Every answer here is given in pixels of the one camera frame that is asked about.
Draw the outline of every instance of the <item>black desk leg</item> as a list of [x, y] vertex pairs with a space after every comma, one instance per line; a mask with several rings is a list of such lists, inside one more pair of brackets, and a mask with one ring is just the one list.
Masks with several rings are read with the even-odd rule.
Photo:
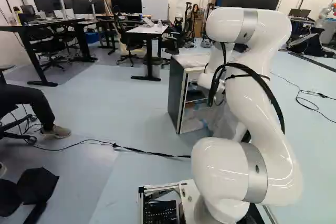
[[91, 57], [90, 55], [89, 45], [86, 41], [86, 37], [84, 33], [84, 26], [76, 24], [75, 32], [76, 32], [76, 37], [77, 37], [78, 44], [80, 47], [80, 51], [82, 53], [82, 57], [74, 57], [73, 60], [80, 61], [80, 62], [94, 62], [95, 60], [97, 60], [97, 58]]
[[100, 48], [111, 48], [111, 45], [110, 45], [110, 36], [109, 36], [109, 31], [108, 31], [108, 24], [107, 22], [103, 22], [101, 21], [101, 24], [102, 24], [102, 28], [104, 30], [104, 33], [105, 33], [105, 40], [106, 40], [106, 46], [99, 46]]
[[111, 35], [111, 40], [112, 40], [112, 45], [113, 45], [113, 49], [111, 51], [109, 51], [107, 54], [110, 55], [111, 53], [115, 52], [115, 41], [114, 41], [114, 36], [113, 36], [113, 31], [114, 31], [114, 27], [112, 25], [112, 22], [109, 22], [109, 28], [110, 28], [110, 35]]
[[159, 58], [161, 58], [161, 49], [162, 49], [162, 37], [159, 37], [157, 39], [157, 43], [158, 43], [158, 53], [157, 53], [157, 56]]
[[49, 82], [46, 78], [46, 76], [44, 75], [44, 72], [40, 66], [40, 63], [38, 62], [37, 58], [36, 58], [36, 54], [33, 51], [33, 48], [31, 46], [31, 43], [29, 41], [29, 38], [26, 34], [27, 32], [24, 31], [22, 33], [19, 33], [20, 38], [22, 40], [23, 45], [25, 46], [25, 49], [28, 53], [28, 56], [30, 58], [30, 61], [32, 62], [38, 76], [40, 77], [41, 81], [27, 81], [27, 84], [31, 84], [31, 85], [40, 85], [40, 86], [48, 86], [48, 87], [56, 87], [58, 84], [54, 83], [54, 82]]
[[160, 78], [153, 77], [153, 65], [152, 65], [152, 39], [146, 40], [147, 44], [147, 76], [132, 76], [131, 79], [135, 80], [147, 80], [147, 81], [161, 81]]

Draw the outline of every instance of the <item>person's leg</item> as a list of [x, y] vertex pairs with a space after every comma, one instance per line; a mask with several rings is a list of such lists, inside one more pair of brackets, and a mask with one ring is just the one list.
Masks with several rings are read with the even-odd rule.
[[54, 125], [55, 116], [47, 98], [39, 89], [5, 84], [0, 86], [0, 104], [18, 105], [30, 104], [42, 124], [43, 134], [52, 134], [62, 138], [70, 135], [71, 131]]

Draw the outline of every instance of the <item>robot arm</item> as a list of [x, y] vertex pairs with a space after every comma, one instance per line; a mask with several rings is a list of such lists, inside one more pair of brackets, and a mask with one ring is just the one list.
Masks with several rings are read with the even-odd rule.
[[323, 22], [327, 18], [328, 14], [333, 11], [336, 16], [336, 3], [331, 3], [327, 8], [323, 8], [319, 14], [318, 20], [316, 20], [314, 27], [323, 28]]
[[[247, 44], [250, 50], [235, 62], [267, 77], [270, 59], [289, 38], [291, 23], [277, 11], [221, 7], [209, 16], [206, 32], [229, 48], [234, 43]], [[223, 63], [213, 57], [219, 58], [219, 54], [212, 54], [210, 62]], [[213, 69], [201, 77], [205, 87]], [[246, 74], [234, 67], [226, 70], [226, 77]], [[230, 110], [251, 133], [251, 144], [207, 137], [192, 151], [195, 183], [209, 212], [224, 223], [228, 204], [236, 208], [241, 201], [286, 205], [296, 201], [302, 191], [299, 164], [264, 89], [252, 77], [240, 77], [228, 79], [225, 90]]]

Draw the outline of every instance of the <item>storage box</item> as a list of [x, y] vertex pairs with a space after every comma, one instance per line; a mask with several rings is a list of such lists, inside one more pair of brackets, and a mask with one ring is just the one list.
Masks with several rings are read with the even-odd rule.
[[88, 33], [88, 32], [86, 32], [85, 36], [86, 36], [86, 41], [87, 41], [88, 44], [95, 43], [99, 40], [98, 33]]
[[216, 0], [215, 6], [222, 6], [222, 0]]

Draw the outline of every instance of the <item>office chair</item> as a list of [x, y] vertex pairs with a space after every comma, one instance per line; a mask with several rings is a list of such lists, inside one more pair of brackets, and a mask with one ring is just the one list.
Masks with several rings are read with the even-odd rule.
[[117, 38], [120, 45], [120, 53], [121, 53], [120, 59], [117, 60], [117, 65], [125, 63], [126, 60], [129, 59], [131, 62], [131, 67], [134, 67], [133, 59], [141, 59], [141, 58], [137, 57], [136, 54], [132, 54], [131, 51], [135, 50], [139, 51], [139, 49], [143, 49], [144, 42], [143, 40], [133, 39], [127, 35], [126, 31], [128, 27], [124, 26], [120, 22], [120, 19], [118, 18], [117, 14], [114, 14], [114, 20], [116, 22], [113, 23], [113, 25], [117, 32]]
[[[1, 93], [1, 88], [4, 85], [7, 85], [5, 77], [3, 72], [11, 69], [15, 67], [15, 65], [3, 65], [0, 66], [0, 93]], [[11, 113], [12, 111], [16, 110], [18, 108], [18, 106], [16, 105], [12, 105], [12, 106], [3, 106], [2, 104], [0, 104], [0, 120], [7, 114]], [[2, 122], [0, 122], [0, 140], [3, 139], [4, 137], [9, 137], [9, 138], [14, 138], [14, 139], [24, 139], [28, 144], [35, 144], [37, 139], [35, 136], [31, 136], [31, 135], [21, 135], [21, 134], [15, 134], [15, 133], [11, 133], [11, 132], [7, 132], [8, 130], [20, 125], [21, 123], [27, 121], [27, 120], [31, 120], [31, 121], [35, 121], [36, 118], [32, 115], [32, 114], [28, 114], [25, 117], [16, 120], [14, 122], [8, 123], [3, 125]]]
[[[180, 53], [178, 41], [181, 34], [174, 27], [168, 27], [164, 34], [166, 34], [166, 37], [162, 39], [162, 48], [165, 48], [165, 52], [170, 55], [178, 55]], [[162, 58], [162, 61], [161, 68], [170, 64], [170, 59]]]
[[58, 25], [53, 30], [54, 30], [55, 37], [57, 37], [61, 42], [65, 43], [68, 54], [69, 55], [71, 54], [70, 48], [76, 49], [76, 54], [77, 54], [77, 49], [79, 49], [79, 47], [77, 47], [76, 45], [78, 43], [76, 42], [71, 45], [69, 44], [76, 38], [76, 32], [69, 31], [69, 26], [66, 26], [66, 25]]
[[70, 63], [70, 60], [64, 60], [65, 56], [56, 56], [60, 51], [66, 49], [64, 42], [59, 41], [59, 39], [54, 36], [54, 33], [46, 27], [33, 29], [29, 31], [28, 35], [29, 40], [34, 42], [32, 43], [34, 52], [36, 54], [41, 53], [41, 55], [39, 55], [39, 59], [41, 59], [41, 56], [48, 57], [47, 63], [41, 65], [41, 67], [43, 67], [43, 71], [46, 71], [51, 67], [57, 67], [65, 71], [65, 68], [60, 64]]

